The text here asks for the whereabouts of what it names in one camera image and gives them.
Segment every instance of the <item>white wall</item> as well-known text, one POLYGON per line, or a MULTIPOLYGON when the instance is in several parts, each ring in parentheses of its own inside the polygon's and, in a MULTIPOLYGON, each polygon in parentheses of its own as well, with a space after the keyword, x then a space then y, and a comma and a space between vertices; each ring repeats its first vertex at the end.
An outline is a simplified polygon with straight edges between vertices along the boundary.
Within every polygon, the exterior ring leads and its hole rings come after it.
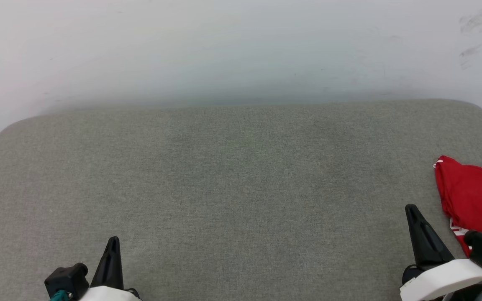
POLYGON ((0 131, 106 105, 427 97, 482 107, 482 0, 0 0, 0 131))

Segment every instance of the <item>gray fabric surface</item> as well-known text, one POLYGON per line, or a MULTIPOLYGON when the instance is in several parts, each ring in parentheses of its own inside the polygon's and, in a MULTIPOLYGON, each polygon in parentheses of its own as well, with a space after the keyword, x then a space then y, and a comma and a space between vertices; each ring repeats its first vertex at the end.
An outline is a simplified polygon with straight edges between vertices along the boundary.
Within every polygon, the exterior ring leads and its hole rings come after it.
POLYGON ((122 242, 126 287, 157 300, 399 299, 404 206, 450 251, 432 164, 482 166, 482 110, 444 101, 100 111, 0 134, 0 300, 94 274, 122 242))

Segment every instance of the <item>red cloth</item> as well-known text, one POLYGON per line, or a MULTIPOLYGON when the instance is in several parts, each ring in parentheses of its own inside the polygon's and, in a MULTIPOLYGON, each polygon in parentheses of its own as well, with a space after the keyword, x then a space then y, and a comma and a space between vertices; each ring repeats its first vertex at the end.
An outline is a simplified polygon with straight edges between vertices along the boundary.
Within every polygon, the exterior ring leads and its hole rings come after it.
MULTIPOLYGON (((436 162, 435 173, 442 208, 453 219, 453 225, 482 232, 482 167, 463 165, 441 156, 436 162)), ((457 238, 469 255, 464 237, 457 238)))

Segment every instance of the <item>red garment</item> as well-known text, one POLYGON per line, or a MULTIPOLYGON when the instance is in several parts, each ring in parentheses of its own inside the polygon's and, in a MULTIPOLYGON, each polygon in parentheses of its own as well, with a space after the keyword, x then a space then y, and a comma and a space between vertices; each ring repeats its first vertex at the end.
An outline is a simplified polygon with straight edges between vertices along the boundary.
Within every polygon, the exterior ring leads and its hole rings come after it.
POLYGON ((438 158, 435 166, 442 208, 453 219, 454 226, 463 228, 455 234, 469 256, 470 250, 458 232, 466 229, 482 232, 482 167, 463 165, 447 156, 438 158))

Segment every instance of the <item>teal cable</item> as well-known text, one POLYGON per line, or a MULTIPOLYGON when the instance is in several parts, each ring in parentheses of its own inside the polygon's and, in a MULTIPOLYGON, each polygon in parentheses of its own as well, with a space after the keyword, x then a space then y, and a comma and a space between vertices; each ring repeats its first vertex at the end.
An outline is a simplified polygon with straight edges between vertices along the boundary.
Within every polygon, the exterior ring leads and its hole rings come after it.
POLYGON ((69 301, 67 292, 64 290, 59 290, 49 301, 69 301))

